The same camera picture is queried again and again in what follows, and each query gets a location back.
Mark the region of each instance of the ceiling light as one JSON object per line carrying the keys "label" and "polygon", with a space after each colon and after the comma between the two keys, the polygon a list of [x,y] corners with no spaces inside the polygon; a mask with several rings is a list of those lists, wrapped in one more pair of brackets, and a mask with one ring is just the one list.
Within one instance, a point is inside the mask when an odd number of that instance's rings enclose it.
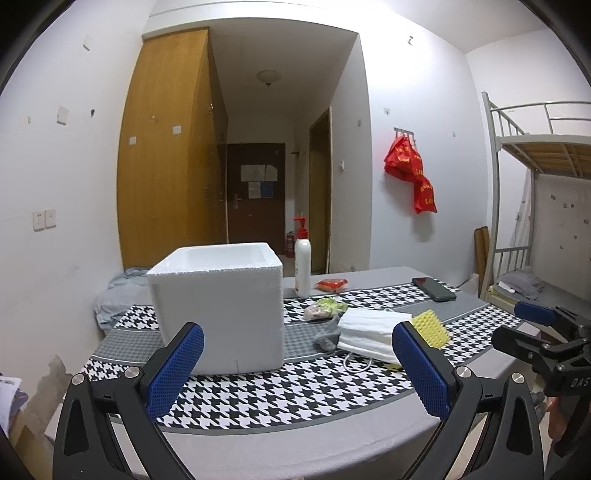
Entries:
{"label": "ceiling light", "polygon": [[261,70],[256,74],[256,78],[267,87],[270,87],[272,83],[281,80],[281,73],[276,70]]}

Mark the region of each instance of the black and white houndstooth cloth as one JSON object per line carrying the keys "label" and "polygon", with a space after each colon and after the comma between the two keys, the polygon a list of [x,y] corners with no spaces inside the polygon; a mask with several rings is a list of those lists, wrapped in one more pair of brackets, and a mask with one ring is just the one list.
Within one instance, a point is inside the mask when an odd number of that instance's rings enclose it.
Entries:
{"label": "black and white houndstooth cloth", "polygon": [[[352,307],[384,309],[427,300],[411,284],[373,290],[356,290],[337,296]],[[315,299],[284,300],[286,328],[301,319],[301,312]],[[492,332],[500,325],[516,327],[515,316],[485,305],[446,323],[451,340],[443,352],[453,365],[473,359],[491,347]],[[134,306],[116,329],[157,330],[154,309]],[[158,419],[163,427],[197,430],[289,429],[310,420],[327,421],[379,406],[412,390],[406,373],[374,362],[365,372],[350,374],[343,367],[346,352],[286,363],[275,371],[242,375],[190,377],[171,411]],[[352,367],[364,364],[353,360]],[[114,378],[128,364],[97,356],[86,363],[91,380]]]}

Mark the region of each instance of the fire extinguisher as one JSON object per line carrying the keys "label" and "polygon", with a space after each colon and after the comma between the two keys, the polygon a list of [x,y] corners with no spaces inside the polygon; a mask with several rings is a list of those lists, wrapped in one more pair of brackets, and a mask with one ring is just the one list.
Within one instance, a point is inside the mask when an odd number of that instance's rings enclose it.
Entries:
{"label": "fire extinguisher", "polygon": [[294,232],[288,232],[288,234],[285,236],[285,256],[287,258],[294,258],[296,251],[295,251],[295,246],[296,246],[296,234]]}

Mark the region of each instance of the light switch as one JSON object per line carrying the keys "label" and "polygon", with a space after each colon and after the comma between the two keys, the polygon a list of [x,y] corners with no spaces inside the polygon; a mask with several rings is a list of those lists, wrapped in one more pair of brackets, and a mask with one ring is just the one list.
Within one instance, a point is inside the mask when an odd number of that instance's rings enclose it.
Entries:
{"label": "light switch", "polygon": [[33,230],[45,230],[45,211],[33,212]]}
{"label": "light switch", "polygon": [[57,225],[56,211],[45,210],[45,228],[53,228]]}
{"label": "light switch", "polygon": [[67,108],[59,107],[57,109],[57,123],[65,125],[68,122],[68,112],[69,110]]}

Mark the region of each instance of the black phone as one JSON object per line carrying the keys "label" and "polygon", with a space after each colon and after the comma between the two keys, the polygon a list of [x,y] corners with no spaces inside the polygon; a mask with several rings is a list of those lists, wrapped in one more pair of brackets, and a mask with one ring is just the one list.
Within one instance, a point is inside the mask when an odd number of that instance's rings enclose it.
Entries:
{"label": "black phone", "polygon": [[456,294],[449,288],[445,288],[437,280],[431,277],[415,277],[413,278],[413,285],[425,292],[432,301],[449,301],[455,300]]}

